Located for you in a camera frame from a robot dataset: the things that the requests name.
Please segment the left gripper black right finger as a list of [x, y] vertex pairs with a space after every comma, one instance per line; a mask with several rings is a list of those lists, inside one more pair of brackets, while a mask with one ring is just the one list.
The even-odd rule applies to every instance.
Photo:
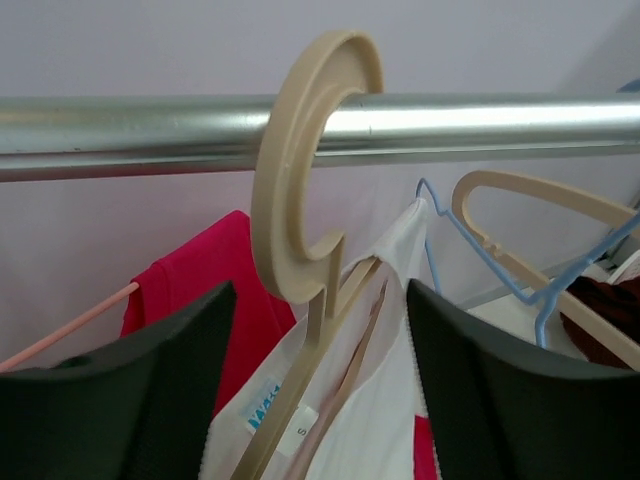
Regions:
[[635, 479], [639, 375], [557, 354], [418, 280], [410, 335], [446, 479]]

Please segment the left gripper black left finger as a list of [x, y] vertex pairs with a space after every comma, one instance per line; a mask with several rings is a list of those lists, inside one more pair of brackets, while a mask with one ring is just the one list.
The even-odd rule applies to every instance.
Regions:
[[84, 355], [2, 374], [2, 478], [197, 478], [235, 304], [221, 284]]

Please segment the white t shirt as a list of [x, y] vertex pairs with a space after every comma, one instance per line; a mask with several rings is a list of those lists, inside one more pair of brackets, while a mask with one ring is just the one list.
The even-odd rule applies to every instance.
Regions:
[[[414, 424], [426, 416], [409, 341], [406, 288], [429, 207], [416, 199], [374, 244], [378, 274], [316, 370], [262, 479], [414, 479]], [[214, 416], [198, 479], [231, 479], [300, 350], [306, 316]]]

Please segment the light blue wire hanger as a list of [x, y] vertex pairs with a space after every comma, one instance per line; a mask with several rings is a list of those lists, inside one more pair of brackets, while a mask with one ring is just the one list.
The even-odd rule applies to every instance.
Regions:
[[[601, 221], [617, 219], [619, 225], [587, 253], [570, 263], [554, 279], [549, 279], [521, 259], [506, 253], [499, 245], [492, 243], [485, 233], [472, 225], [471, 220], [467, 218], [467, 201], [471, 191], [481, 186], [526, 194]], [[584, 190], [526, 175], [502, 171], [474, 171], [456, 184], [449, 209], [440, 204], [435, 189], [422, 178], [417, 184], [416, 195], [420, 196], [424, 191], [429, 193], [437, 215], [447, 218], [453, 224], [518, 300], [529, 306], [541, 305], [534, 331], [537, 345], [543, 348], [547, 346], [547, 321], [552, 312], [562, 305], [561, 299], [567, 298], [573, 305], [577, 304], [577, 300], [566, 292], [567, 288], [607, 250], [639, 230], [637, 210], [615, 204]]]

